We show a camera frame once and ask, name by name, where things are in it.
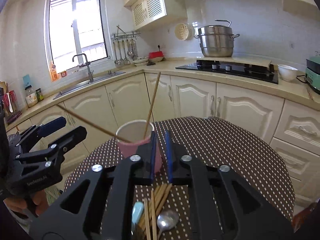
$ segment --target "light blue handle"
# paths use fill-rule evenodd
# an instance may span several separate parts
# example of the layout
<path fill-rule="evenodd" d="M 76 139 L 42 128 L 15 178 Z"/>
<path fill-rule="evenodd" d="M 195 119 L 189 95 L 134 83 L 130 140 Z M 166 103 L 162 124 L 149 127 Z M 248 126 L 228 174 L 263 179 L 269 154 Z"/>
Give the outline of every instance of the light blue handle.
<path fill-rule="evenodd" d="M 132 226 L 135 227 L 139 223 L 142 213 L 144 211 L 144 205 L 142 202 L 136 202 L 132 208 Z"/>

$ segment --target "window pane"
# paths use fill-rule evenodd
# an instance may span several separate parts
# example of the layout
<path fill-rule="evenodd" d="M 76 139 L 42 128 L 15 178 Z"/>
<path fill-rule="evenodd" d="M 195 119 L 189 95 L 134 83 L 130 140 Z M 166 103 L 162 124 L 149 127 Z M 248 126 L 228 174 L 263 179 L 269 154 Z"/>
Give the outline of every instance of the window pane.
<path fill-rule="evenodd" d="M 50 0 L 49 34 L 53 62 L 57 73 L 72 68 L 78 64 L 75 38 L 72 22 L 72 0 Z"/>
<path fill-rule="evenodd" d="M 107 57 L 99 0 L 76 0 L 76 19 L 81 51 L 88 60 Z"/>

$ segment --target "hand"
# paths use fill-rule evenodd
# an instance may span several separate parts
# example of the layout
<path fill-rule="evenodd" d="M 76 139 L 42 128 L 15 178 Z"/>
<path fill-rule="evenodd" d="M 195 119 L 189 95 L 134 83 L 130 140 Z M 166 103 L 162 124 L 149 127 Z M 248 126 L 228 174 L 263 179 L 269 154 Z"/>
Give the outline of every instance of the hand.
<path fill-rule="evenodd" d="M 38 216 L 40 216 L 49 207 L 44 190 L 35 193 L 35 195 L 32 197 L 32 200 L 33 203 L 37 205 L 36 214 Z M 23 214 L 23 209 L 27 208 L 27 203 L 23 198 L 9 197 L 4 200 L 4 203 L 12 211 L 19 212 L 21 214 Z"/>

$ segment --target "round table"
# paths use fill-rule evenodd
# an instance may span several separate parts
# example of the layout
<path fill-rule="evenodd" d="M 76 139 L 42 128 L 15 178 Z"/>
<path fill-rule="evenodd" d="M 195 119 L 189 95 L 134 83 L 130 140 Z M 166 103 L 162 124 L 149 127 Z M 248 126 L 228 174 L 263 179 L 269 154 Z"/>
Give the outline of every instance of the round table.
<path fill-rule="evenodd" d="M 260 192 L 288 220 L 292 220 L 295 201 L 292 183 L 282 158 L 263 140 L 252 133 L 225 120 L 184 117 L 154 123 L 160 152 L 164 153 L 164 133 L 172 132 L 172 140 L 183 145 L 189 154 L 196 155 L 206 165 L 218 167 L 228 164 L 247 182 Z M 116 139 L 112 138 L 96 148 L 67 178 L 65 190 L 77 178 L 95 164 L 104 167 L 117 165 L 122 160 Z M 153 187 L 168 183 L 165 168 L 156 175 Z M 135 186 L 135 201 L 150 199 L 152 186 Z M 180 215 L 180 223 L 173 230 L 164 233 L 164 240 L 189 239 L 187 186 L 173 186 L 164 205 L 175 209 Z"/>

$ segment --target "faucet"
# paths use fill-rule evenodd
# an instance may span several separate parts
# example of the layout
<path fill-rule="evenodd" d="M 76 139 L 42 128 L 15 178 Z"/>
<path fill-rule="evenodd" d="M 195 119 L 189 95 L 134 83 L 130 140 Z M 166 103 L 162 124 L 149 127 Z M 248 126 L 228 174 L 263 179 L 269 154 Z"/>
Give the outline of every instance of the faucet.
<path fill-rule="evenodd" d="M 93 71 L 91 72 L 91 71 L 90 71 L 90 67 L 89 67 L 89 65 L 90 65 L 91 63 L 88 62 L 88 59 L 87 59 L 87 55 L 86 55 L 86 54 L 80 53 L 80 54 L 74 55 L 74 56 L 72 57 L 72 62 L 75 61 L 75 57 L 81 56 L 81 55 L 84 55 L 84 57 L 85 57 L 85 65 L 86 65 L 87 68 L 88 68 L 89 79 L 90 79 L 90 82 L 93 82 L 93 77 L 92 77 Z"/>

